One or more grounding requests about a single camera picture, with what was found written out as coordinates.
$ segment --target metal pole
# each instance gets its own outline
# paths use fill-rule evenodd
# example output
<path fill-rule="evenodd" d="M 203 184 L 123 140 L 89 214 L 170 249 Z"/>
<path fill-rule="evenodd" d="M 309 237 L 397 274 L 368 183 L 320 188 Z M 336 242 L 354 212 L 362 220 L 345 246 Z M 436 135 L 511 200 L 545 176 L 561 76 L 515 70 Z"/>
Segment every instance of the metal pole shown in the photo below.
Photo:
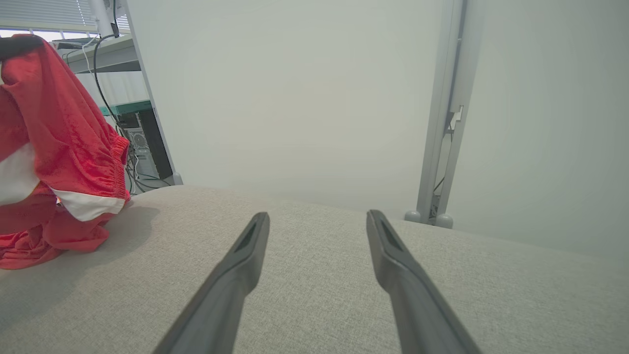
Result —
<path fill-rule="evenodd" d="M 96 28 L 101 38 L 114 34 L 103 0 L 89 0 L 89 7 L 92 9 L 92 15 L 96 17 Z"/>
<path fill-rule="evenodd" d="M 452 92 L 459 26 L 466 0 L 450 0 L 443 4 L 442 28 L 437 48 L 437 68 L 433 83 L 433 96 L 430 103 L 430 117 L 426 133 L 426 146 L 421 169 L 420 191 L 416 210 L 404 216 L 405 220 L 426 224 L 430 216 L 433 189 L 437 182 L 439 155 L 445 132 L 448 106 Z"/>

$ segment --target white cable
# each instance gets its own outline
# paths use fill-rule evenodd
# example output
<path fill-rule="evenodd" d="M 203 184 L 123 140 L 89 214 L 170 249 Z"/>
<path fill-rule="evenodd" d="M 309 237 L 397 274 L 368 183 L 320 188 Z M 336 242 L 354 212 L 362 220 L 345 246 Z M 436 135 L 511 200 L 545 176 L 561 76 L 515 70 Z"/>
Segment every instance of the white cable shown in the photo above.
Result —
<path fill-rule="evenodd" d="M 135 156 L 135 166 L 133 167 L 133 174 L 135 174 L 135 179 L 139 180 L 140 179 L 140 175 L 138 174 L 138 162 L 140 162 L 140 159 L 135 154 L 135 151 L 133 151 L 133 155 Z"/>
<path fill-rule="evenodd" d="M 96 39 L 96 37 L 98 37 L 99 34 L 100 33 L 98 33 L 95 37 L 92 37 L 92 39 L 90 39 L 89 42 L 87 42 L 87 43 L 85 43 L 84 45 L 81 46 L 81 50 L 83 50 L 83 55 L 85 55 L 85 62 L 87 64 L 87 71 L 89 71 L 90 74 L 92 73 L 92 71 L 89 68 L 89 59 L 87 58 L 87 53 L 85 53 L 85 47 L 87 45 L 89 45 L 90 43 L 92 43 Z"/>

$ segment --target couch cushion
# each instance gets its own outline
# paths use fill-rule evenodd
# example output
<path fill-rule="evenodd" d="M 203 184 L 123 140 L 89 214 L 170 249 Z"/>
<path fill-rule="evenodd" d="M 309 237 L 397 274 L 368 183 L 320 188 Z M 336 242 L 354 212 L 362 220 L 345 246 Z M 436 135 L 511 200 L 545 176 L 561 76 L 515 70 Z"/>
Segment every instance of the couch cushion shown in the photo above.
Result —
<path fill-rule="evenodd" d="M 270 235 L 234 353 L 399 353 L 365 213 L 173 186 L 141 194 L 95 253 L 0 271 L 11 353 L 146 353 L 254 213 Z M 392 221 L 484 353 L 627 353 L 627 274 L 549 249 Z"/>

